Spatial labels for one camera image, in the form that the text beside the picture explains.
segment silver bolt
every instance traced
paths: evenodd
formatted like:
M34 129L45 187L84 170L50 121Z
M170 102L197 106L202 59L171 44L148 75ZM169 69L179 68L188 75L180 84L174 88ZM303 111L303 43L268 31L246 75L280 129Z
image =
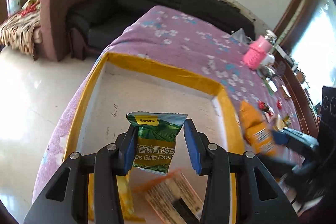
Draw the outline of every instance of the silver bolt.
M72 159L72 160L75 160L78 157L79 157L79 153L78 152L73 152L73 153L70 154L70 159Z
M245 153L246 157L252 159L254 158L255 154L252 151L246 151Z
M217 144L209 143L209 144L208 144L208 148L209 148L210 150L216 150L216 149L217 149Z
M117 146L114 144L114 143L110 143L108 146L107 146L107 150L115 150L117 148Z

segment brown label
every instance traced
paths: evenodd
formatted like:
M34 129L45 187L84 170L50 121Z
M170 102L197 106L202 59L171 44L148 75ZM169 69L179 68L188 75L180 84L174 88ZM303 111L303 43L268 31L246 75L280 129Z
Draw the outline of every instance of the brown label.
M175 152L175 143L138 138L134 162L141 165L169 164Z

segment orange snack packet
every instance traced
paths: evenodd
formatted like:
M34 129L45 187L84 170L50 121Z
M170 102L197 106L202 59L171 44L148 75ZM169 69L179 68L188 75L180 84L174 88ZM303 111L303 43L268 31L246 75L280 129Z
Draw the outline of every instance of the orange snack packet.
M246 101L241 102L240 121L245 138L255 152L275 156L274 141L261 113Z

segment white floor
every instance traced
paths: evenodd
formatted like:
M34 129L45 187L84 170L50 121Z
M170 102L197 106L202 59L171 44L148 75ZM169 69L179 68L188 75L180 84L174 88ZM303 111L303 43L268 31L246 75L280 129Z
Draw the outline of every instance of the white floor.
M49 138L94 62L33 62L9 48L0 53L0 199L19 223Z

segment green pea snack bag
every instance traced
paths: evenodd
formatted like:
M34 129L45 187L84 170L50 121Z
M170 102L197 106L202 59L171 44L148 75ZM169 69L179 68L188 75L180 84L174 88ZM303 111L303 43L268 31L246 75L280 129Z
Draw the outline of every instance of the green pea snack bag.
M175 152L175 138L187 115L138 111L128 113L126 118L138 127L133 166L167 173Z

